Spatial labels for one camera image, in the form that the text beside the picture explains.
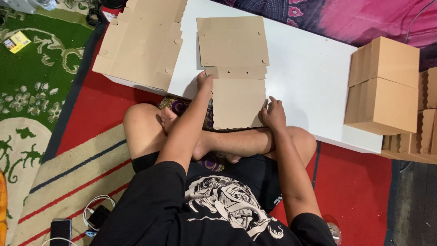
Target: person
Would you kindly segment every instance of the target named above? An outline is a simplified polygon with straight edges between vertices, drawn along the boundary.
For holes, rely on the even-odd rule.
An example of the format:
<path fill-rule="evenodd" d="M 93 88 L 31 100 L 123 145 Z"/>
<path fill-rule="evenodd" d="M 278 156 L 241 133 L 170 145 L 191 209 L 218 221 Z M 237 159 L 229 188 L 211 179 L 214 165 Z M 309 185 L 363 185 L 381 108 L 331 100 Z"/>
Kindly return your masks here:
<path fill-rule="evenodd" d="M 213 77 L 179 118 L 149 104 L 129 108 L 124 129 L 136 172 L 91 246 L 335 246 L 305 170 L 316 150 L 307 131 L 287 127 L 282 102 L 263 109 L 268 128 L 203 131 Z M 227 153 L 221 172 L 198 160 Z M 270 216 L 283 199 L 288 225 Z"/>

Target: stacked boxes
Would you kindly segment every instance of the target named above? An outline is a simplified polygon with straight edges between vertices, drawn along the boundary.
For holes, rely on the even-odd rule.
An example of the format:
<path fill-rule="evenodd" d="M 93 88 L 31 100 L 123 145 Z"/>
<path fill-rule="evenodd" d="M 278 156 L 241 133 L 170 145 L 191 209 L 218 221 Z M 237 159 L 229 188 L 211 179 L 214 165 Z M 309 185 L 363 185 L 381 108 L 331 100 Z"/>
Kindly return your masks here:
<path fill-rule="evenodd" d="M 417 133 L 384 136 L 381 156 L 437 164 L 437 67 L 420 73 Z"/>
<path fill-rule="evenodd" d="M 262 17 L 197 18 L 201 65 L 214 76 L 214 129 L 262 127 L 269 65 Z"/>
<path fill-rule="evenodd" d="M 167 91 L 182 46 L 187 0 L 129 0 L 111 19 L 93 71 Z"/>
<path fill-rule="evenodd" d="M 419 49 L 384 37 L 352 54 L 344 124 L 378 135 L 416 132 Z"/>

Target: black shorts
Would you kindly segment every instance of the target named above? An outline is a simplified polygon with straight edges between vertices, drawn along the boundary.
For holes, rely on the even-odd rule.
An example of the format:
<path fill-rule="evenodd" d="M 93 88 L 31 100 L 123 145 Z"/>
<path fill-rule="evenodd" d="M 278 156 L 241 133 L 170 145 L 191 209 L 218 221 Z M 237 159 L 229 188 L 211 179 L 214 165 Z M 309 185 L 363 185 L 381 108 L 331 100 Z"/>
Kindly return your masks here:
<path fill-rule="evenodd" d="M 135 173 L 145 170 L 155 163 L 159 152 L 151 153 L 132 160 Z M 279 187 L 277 162 L 264 155 L 241 158 L 236 164 L 226 166 L 223 171 L 212 171 L 197 162 L 190 162 L 186 184 L 201 177 L 218 175 L 233 178 L 250 187 L 262 209 L 270 213 L 282 199 Z"/>

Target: yellow package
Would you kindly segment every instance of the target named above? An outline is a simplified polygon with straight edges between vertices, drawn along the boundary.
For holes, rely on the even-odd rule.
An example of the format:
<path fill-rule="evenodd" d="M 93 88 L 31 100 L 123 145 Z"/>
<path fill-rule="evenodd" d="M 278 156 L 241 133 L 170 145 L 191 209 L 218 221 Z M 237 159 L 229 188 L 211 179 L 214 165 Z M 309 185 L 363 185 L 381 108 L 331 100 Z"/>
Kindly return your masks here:
<path fill-rule="evenodd" d="M 17 32 L 3 43 L 12 53 L 15 54 L 30 42 L 31 41 L 22 32 Z"/>

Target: graphic print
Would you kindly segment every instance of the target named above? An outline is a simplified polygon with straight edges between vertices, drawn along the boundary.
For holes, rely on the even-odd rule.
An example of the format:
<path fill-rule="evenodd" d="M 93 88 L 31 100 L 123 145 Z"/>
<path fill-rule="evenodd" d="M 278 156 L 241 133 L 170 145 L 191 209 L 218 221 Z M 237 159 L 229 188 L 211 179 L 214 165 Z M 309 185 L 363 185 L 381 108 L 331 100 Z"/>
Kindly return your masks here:
<path fill-rule="evenodd" d="M 187 204 L 196 213 L 195 204 L 207 207 L 215 217 L 191 218 L 196 220 L 228 221 L 233 228 L 243 228 L 255 241 L 266 229 L 273 238 L 284 236 L 281 223 L 261 209 L 250 188 L 234 179 L 222 176 L 202 177 L 185 192 Z"/>

